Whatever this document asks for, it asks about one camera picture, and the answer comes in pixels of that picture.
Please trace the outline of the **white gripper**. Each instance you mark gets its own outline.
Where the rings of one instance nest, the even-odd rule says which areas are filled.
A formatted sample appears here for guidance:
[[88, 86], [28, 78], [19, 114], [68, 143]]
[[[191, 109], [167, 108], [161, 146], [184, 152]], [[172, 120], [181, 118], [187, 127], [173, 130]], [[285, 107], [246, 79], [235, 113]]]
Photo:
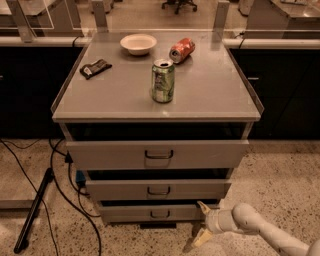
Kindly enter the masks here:
[[230, 210], [211, 209], [202, 201], [198, 201], [197, 204], [205, 215], [206, 229], [201, 228], [199, 230], [197, 236], [192, 242], [192, 246], [194, 248], [198, 248], [209, 241], [213, 234], [221, 234], [225, 232], [236, 233], [238, 231], [238, 226]]

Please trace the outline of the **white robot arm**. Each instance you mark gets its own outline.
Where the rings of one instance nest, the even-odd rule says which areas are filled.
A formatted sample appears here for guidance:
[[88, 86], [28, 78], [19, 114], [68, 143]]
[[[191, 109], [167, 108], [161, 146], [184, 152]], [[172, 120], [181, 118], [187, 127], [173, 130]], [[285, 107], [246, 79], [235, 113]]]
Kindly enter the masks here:
[[201, 228], [192, 242], [200, 247], [213, 235], [225, 232], [259, 235], [280, 256], [320, 256], [320, 240], [307, 245], [275, 225], [266, 221], [255, 208], [246, 203], [238, 203], [231, 210], [211, 209], [198, 201], [205, 215], [205, 227]]

